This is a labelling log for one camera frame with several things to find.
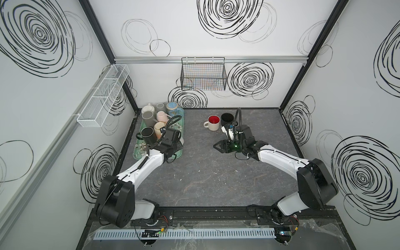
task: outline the wire basket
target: wire basket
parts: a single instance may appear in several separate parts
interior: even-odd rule
[[[76,119],[82,127],[101,127],[128,77],[126,64],[112,65]]]
[[[227,81],[224,57],[182,58],[182,90],[225,90]]]

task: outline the blue mug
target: blue mug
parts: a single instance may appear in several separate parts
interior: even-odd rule
[[[183,108],[180,108],[176,102],[169,102],[167,104],[168,114],[170,116],[182,116],[184,115]]]

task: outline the black wire basket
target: black wire basket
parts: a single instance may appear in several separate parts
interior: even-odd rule
[[[182,90],[225,90],[227,81],[224,57],[182,58]]]

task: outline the aluminum rail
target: aluminum rail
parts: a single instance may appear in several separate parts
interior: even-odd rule
[[[188,63],[225,63],[242,62],[300,62],[307,63],[307,56],[187,56]],[[122,56],[116,57],[116,64],[159,64],[159,63],[185,63],[186,56]]]

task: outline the black scribble circle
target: black scribble circle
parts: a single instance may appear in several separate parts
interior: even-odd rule
[[[121,28],[121,36],[128,48],[140,54],[151,53],[150,43],[153,40],[158,40],[154,26],[143,19],[130,19],[124,22]],[[153,50],[157,48],[158,42],[154,45]]]
[[[0,156],[0,194],[3,192],[3,183],[6,181],[7,166]]]
[[[311,112],[302,101],[293,102],[287,113],[286,120],[299,146],[308,142],[312,132]]]
[[[189,87],[182,90],[180,86],[171,90],[168,101],[176,102],[181,108],[206,108],[208,104],[207,96],[203,91]]]
[[[234,93],[232,93],[229,88],[227,88],[226,90],[212,90],[211,93],[218,98],[228,98],[234,95]]]
[[[228,88],[233,94],[261,100],[268,95],[274,67],[270,63],[238,63],[229,71],[228,78]]]
[[[128,76],[126,78],[125,83],[128,85],[128,87],[131,90],[132,94],[136,93],[136,95],[134,95],[134,97],[133,97],[133,98],[136,98],[138,93],[132,87],[133,83],[132,83],[132,79],[130,78],[130,76]],[[124,92],[124,89],[121,88],[121,90],[117,94],[117,97],[115,98],[115,102],[112,104],[111,108],[109,107],[108,103],[106,103],[106,106],[108,106],[108,108],[110,108],[109,114],[111,114],[113,116],[119,116],[126,109],[126,105],[127,104],[130,104],[129,100],[128,100],[128,97],[126,96],[126,94]]]
[[[13,140],[0,144],[0,157],[0,164],[7,173],[1,181],[3,183],[12,182],[25,176],[32,168],[34,154],[29,143],[23,140]]]
[[[111,136],[115,132],[117,132],[119,123],[120,123],[119,116],[107,116],[101,129],[105,135]]]
[[[304,112],[308,114],[312,114],[315,110],[315,99],[312,95],[307,95],[304,97],[303,103],[306,105],[304,106]]]
[[[332,175],[345,199],[373,219],[400,215],[400,158],[369,136],[344,139],[332,154]],[[354,216],[349,216],[357,223]]]
[[[326,65],[328,65],[330,63],[330,61],[332,60],[332,57],[333,57],[333,49],[332,49],[332,47],[327,45],[327,44],[325,44],[324,46],[322,46],[321,49],[323,49],[324,47],[328,48],[328,49],[323,53],[318,53],[317,57],[315,58],[315,64],[319,68],[323,68]]]
[[[171,46],[162,39],[152,40],[150,43],[150,51],[155,56],[169,56],[171,53]]]
[[[121,28],[124,44],[140,54],[169,56],[171,46],[164,40],[158,39],[154,26],[147,20],[130,19]]]
[[[262,0],[198,0],[198,18],[210,35],[225,39],[246,31],[260,14]]]
[[[64,11],[75,38],[74,58],[78,61],[85,61],[92,56],[93,38],[89,26],[77,14]]]
[[[245,31],[239,34],[239,38],[243,42],[257,43],[267,38],[276,27],[276,10],[270,4],[263,3],[261,5],[260,15],[254,23]]]
[[[380,44],[374,59],[374,76],[379,87],[400,97],[400,21]]]
[[[55,78],[68,73],[74,62],[75,39],[55,0],[1,2],[0,51],[23,70]]]
[[[317,138],[315,140],[315,145],[316,145],[318,157],[321,161],[324,162],[324,164],[326,166],[331,166],[332,154],[333,154],[335,148],[340,144],[345,146],[345,144],[343,142],[343,138],[336,131],[326,129],[326,130],[321,131],[317,135]]]
[[[308,28],[302,34],[300,40],[297,43],[297,50],[301,54],[308,56],[312,47],[314,46],[315,41],[320,35],[322,28],[325,26],[325,23],[326,20],[319,21],[316,24],[312,25],[310,28]],[[333,41],[335,40],[336,34],[338,33],[338,30],[339,30],[339,23],[336,22],[332,28],[332,31],[330,32],[324,44],[322,45],[320,51],[318,52],[318,54],[324,54],[329,49],[329,47],[324,47],[324,45],[329,45],[329,46],[332,45]]]
[[[90,151],[90,156],[83,163],[76,162],[76,157],[82,152]],[[87,148],[80,150],[73,161],[73,170],[80,174],[80,189],[83,198],[94,204],[100,191],[103,179],[113,174],[118,161],[118,153],[108,144],[103,144],[93,152]]]

